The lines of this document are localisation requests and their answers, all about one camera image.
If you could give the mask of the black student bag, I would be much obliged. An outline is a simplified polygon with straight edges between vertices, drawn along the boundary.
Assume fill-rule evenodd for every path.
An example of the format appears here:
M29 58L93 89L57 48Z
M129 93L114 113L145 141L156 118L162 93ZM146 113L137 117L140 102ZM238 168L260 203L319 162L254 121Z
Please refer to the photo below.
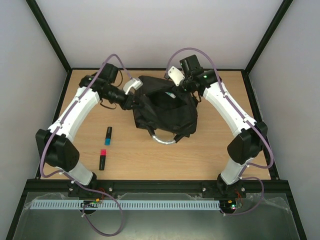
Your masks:
M154 141L163 145L176 144L196 132L199 101L193 94L180 99L172 92L173 81L146 75L138 78L143 85L134 93L140 102L140 107L133 109L136 128L147 130Z

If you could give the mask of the blue highlighter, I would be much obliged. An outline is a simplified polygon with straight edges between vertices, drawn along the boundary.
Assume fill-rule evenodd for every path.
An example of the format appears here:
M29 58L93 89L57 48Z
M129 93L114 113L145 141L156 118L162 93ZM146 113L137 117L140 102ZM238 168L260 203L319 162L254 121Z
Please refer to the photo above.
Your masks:
M109 146L111 144L112 130L113 128L111 126L107 127L105 140L104 140L105 146Z

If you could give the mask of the pink highlighter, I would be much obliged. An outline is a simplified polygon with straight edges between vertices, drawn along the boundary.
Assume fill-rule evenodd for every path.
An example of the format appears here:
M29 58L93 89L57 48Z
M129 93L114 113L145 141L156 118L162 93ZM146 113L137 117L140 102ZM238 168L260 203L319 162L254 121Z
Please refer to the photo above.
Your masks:
M99 170L100 171L103 171L105 169L106 156L107 156L107 150L101 149L100 156L99 156Z

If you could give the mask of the green glue stick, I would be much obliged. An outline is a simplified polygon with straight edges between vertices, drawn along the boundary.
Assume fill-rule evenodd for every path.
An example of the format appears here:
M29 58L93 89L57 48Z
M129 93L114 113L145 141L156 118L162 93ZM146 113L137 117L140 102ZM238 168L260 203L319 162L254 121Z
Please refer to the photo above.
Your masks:
M166 92L166 94L167 94L168 96L170 96L171 98L173 98L173 99L176 98L176 96L175 96L173 93L171 93L171 92Z

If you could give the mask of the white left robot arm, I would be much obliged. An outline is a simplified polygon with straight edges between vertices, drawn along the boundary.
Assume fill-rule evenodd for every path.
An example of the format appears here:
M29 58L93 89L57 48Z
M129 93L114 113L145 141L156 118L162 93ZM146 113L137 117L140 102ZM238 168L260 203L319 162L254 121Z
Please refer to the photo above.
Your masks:
M112 83L119 69L107 64L94 75L86 75L79 83L70 104L61 116L48 129L39 129L35 135L40 156L40 175L47 178L44 165L48 164L64 174L71 181L89 186L95 175L80 161L80 153L73 144L77 131L90 111L101 100L116 103L124 110L133 109L138 103L132 89L142 85L139 78L130 77L122 89Z

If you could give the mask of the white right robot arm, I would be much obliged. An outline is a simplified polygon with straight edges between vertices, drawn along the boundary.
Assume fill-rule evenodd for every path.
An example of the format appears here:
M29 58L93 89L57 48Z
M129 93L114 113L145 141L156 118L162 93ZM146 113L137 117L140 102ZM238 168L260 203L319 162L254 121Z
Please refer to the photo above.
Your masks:
M230 128L233 140L227 146L229 155L224 170L218 175L218 191L229 196L252 160L264 148L268 127L248 115L230 95L215 69L204 70L196 55L180 61L178 70L172 66L167 75L183 92L198 92L222 116Z

